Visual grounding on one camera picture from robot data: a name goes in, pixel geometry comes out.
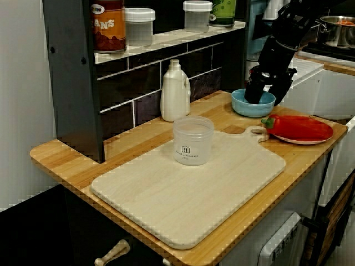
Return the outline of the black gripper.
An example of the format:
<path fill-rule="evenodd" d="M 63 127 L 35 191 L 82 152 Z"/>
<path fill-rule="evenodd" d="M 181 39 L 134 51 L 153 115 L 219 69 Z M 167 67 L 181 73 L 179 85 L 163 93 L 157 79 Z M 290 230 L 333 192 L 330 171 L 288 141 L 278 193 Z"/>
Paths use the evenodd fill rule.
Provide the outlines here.
<path fill-rule="evenodd" d="M 248 103 L 258 104 L 265 85 L 270 85 L 275 96 L 274 106 L 281 103 L 292 85 L 296 69 L 289 64 L 297 51 L 296 47 L 281 44 L 275 37 L 269 37 L 258 58 L 258 65 L 250 71 L 246 83 L 245 99 Z"/>

